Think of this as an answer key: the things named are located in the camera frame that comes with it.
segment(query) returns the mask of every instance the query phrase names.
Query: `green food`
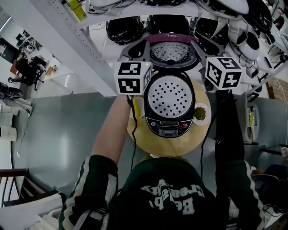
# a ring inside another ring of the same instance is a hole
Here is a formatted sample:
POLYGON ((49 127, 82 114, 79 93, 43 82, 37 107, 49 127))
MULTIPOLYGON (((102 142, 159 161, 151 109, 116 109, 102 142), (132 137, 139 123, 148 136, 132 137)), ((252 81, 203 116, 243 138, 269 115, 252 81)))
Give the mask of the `green food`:
POLYGON ((197 120, 204 120, 206 117, 206 111, 202 107, 197 107, 194 109, 194 116, 197 120))

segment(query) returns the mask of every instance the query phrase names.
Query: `round wooden table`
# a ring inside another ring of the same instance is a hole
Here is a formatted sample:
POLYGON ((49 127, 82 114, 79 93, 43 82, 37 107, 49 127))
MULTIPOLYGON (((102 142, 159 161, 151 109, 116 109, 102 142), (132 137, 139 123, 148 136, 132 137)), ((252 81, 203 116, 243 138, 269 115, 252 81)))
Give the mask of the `round wooden table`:
MULTIPOLYGON (((202 102, 210 107, 209 99, 201 86, 191 79, 195 91, 196 102, 202 102)), ((147 125, 145 116, 138 119, 138 127, 135 131, 136 144, 144 151, 161 157, 177 157, 189 153, 195 149, 204 139, 210 121, 204 126, 192 123, 190 129, 180 137, 163 138, 154 134, 147 125)), ((127 130, 132 137, 135 122, 129 118, 127 130)))

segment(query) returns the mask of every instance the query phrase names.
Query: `control panel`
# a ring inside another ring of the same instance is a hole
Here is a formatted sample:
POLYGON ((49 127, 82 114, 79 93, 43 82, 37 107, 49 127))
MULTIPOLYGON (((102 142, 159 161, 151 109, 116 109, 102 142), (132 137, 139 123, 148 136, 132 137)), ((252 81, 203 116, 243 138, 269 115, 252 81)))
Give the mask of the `control panel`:
POLYGON ((187 121, 159 121, 146 117, 150 129, 161 137, 179 137, 191 126, 192 120, 187 121))

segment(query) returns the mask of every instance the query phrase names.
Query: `gray floor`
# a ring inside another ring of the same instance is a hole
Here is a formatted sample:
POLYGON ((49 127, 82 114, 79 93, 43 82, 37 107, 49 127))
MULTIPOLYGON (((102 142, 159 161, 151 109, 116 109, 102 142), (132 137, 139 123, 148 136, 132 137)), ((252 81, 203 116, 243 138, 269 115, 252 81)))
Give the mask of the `gray floor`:
MULTIPOLYGON (((215 95, 208 93, 208 97, 214 113, 215 95)), ((90 155, 94 138, 114 99, 104 98, 99 93, 88 93, 33 100, 34 111, 30 118, 24 112, 15 117, 15 127, 18 130, 18 141, 13 145, 15 168, 29 168, 32 176, 42 185, 48 188, 56 187, 69 194, 77 179, 80 164, 90 155), (16 151, 20 153, 20 157, 16 156, 16 151)), ((285 143, 285 104, 263 98, 257 99, 256 104, 261 116, 258 137, 260 145, 245 146, 245 158, 250 164, 265 169, 270 164, 280 163, 279 156, 266 153, 260 156, 259 147, 285 143)), ((203 157, 203 180, 214 194, 215 127, 213 125, 209 133, 203 157)), ((134 143, 127 135, 118 164, 120 188, 129 175, 133 149, 134 143)), ((139 162, 145 154, 137 148, 134 163, 139 162)), ((183 156, 199 173, 200 154, 201 148, 198 146, 183 156)))

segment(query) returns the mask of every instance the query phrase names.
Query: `dark green jacket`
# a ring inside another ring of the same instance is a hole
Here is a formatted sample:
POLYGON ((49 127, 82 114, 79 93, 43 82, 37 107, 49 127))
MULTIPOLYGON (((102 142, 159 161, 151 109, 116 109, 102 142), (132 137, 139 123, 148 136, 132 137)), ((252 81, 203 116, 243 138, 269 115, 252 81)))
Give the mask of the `dark green jacket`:
MULTIPOLYGON (((240 228, 263 229, 262 203, 248 163, 231 162, 216 176, 217 192, 231 197, 239 208, 240 228)), ((120 192, 117 185, 117 165, 112 160, 88 157, 62 209, 59 229, 220 229, 221 204, 185 161, 143 161, 120 192)))

